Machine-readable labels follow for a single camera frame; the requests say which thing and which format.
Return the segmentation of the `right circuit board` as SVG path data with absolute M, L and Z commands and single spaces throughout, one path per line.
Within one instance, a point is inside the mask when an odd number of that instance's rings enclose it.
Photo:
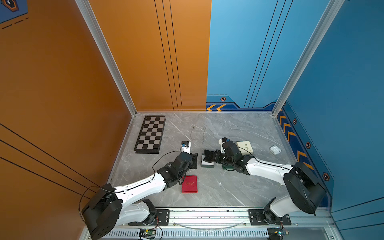
M 286 230 L 281 229 L 267 229 L 268 237 L 267 240 L 283 240 L 284 236 L 289 235 L 290 233 Z

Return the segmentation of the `green jewelry box base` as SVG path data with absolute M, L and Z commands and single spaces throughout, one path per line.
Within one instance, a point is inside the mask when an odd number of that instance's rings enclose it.
M 201 167 L 202 168 L 214 168 L 214 162 L 207 162 L 204 155 L 202 155 Z

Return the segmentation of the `aluminium corner post left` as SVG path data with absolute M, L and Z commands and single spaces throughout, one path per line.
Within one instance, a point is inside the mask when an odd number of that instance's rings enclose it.
M 90 30 L 92 37 L 97 44 L 97 47 L 113 77 L 115 84 L 133 117 L 137 115 L 137 109 L 132 100 L 132 97 L 128 91 L 126 83 L 122 77 L 119 67 L 114 59 L 114 56 L 110 50 L 107 40 L 103 34 L 100 24 L 96 18 L 96 15 L 92 9 L 89 1 L 86 0 L 75 0 L 83 19 L 85 20 L 88 29 Z

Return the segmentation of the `left circuit board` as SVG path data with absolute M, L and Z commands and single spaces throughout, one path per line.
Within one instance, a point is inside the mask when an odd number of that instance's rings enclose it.
M 156 229 L 140 229 L 138 238 L 139 240 L 154 240 L 157 236 Z

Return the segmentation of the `clear plastic earphone case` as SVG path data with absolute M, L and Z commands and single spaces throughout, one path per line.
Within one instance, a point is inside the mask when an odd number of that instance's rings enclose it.
M 281 148 L 279 148 L 278 146 L 274 145 L 272 147 L 270 147 L 270 151 L 276 156 L 278 154 L 280 154 L 282 152 Z

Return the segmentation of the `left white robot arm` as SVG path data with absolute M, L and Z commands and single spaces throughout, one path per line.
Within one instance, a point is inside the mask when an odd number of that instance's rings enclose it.
M 152 224 L 157 209 L 147 197 L 181 183 L 197 166 L 198 154 L 180 152 L 173 162 L 145 179 L 126 186 L 102 186 L 81 211 L 91 239 L 99 240 L 124 224 Z

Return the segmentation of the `aluminium corner post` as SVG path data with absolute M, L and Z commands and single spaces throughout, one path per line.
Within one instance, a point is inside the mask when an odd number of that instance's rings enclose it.
M 295 85 L 299 81 L 301 75 L 303 74 L 305 68 L 310 62 L 312 56 L 314 55 L 324 36 L 326 35 L 329 27 L 331 26 L 344 2 L 344 0 L 329 1 L 325 11 L 323 12 L 318 24 L 316 25 L 316 28 L 314 29 L 304 51 L 302 52 L 297 64 L 295 65 L 295 68 L 293 69 L 290 77 L 288 78 L 286 85 L 284 86 L 272 110 L 273 117 L 276 118 L 280 110 L 282 110 L 284 103 L 287 101 Z
M 103 34 L 100 24 L 96 18 L 96 15 L 92 9 L 89 1 L 86 0 L 75 0 L 83 19 L 85 20 L 88 29 L 90 30 L 92 37 L 97 44 L 97 47 L 113 77 L 115 84 L 133 117 L 137 115 L 137 109 L 132 100 L 132 97 L 128 91 L 126 83 L 122 77 L 119 67 L 114 59 L 114 56 L 110 50 L 107 40 Z

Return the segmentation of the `circuit board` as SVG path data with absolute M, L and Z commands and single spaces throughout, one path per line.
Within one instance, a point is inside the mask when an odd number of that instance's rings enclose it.
M 281 229 L 267 229 L 268 237 L 267 240 L 283 240 L 284 236 L 289 235 L 290 233 L 286 230 Z
M 138 238 L 139 240 L 154 240 L 157 236 L 156 229 L 140 229 Z

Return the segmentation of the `black white chessboard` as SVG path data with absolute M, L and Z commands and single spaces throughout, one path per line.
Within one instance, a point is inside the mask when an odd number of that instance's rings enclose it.
M 145 116 L 134 151 L 136 154 L 158 154 L 165 128 L 166 116 Z

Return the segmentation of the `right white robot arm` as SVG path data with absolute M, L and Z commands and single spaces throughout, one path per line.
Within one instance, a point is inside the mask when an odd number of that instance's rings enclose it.
M 300 162 L 281 165 L 263 162 L 252 155 L 242 155 L 241 152 L 222 153 L 219 150 L 205 150 L 204 160 L 231 166 L 238 173 L 263 177 L 286 187 L 286 196 L 272 198 L 262 212 L 254 215 L 254 219 L 264 225 L 280 224 L 284 217 L 293 212 L 301 211 L 315 216 L 317 208 L 327 195 L 319 178 Z

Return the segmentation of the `red booklet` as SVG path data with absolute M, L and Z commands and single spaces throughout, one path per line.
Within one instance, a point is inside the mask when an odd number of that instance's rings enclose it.
M 182 184 L 183 194 L 194 194 L 198 192 L 197 176 L 186 176 Z

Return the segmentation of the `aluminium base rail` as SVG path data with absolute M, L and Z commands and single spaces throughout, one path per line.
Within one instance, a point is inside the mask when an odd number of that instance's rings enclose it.
M 232 228 L 279 228 L 280 225 L 257 225 L 251 224 L 249 214 L 250 207 L 185 207 L 171 208 L 169 210 L 168 225 L 166 228 L 187 228 L 196 230 L 220 230 Z M 315 215 L 303 212 L 289 214 L 291 224 L 283 224 L 285 229 L 292 228 L 335 228 L 337 225 L 326 208 L 318 208 Z

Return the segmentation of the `aluminium corner post right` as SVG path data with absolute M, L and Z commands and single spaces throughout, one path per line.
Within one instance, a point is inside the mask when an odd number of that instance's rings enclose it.
M 295 65 L 295 68 L 293 69 L 290 77 L 288 78 L 286 85 L 284 86 L 272 110 L 273 117 L 276 118 L 280 110 L 282 110 L 284 103 L 287 101 L 295 85 L 299 81 L 301 75 L 303 74 L 305 68 L 310 62 L 312 56 L 314 55 L 324 36 L 326 35 L 329 27 L 331 26 L 344 2 L 344 0 L 329 1 L 325 11 L 323 12 L 318 24 L 316 25 L 316 28 L 314 29 L 304 51 L 302 52 L 297 64 Z

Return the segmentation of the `green booklet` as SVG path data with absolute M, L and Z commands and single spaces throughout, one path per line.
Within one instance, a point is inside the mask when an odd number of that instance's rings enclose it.
M 236 171 L 234 166 L 231 166 L 231 165 L 222 165 L 222 168 L 223 168 L 223 170 L 230 171 L 230 172 Z

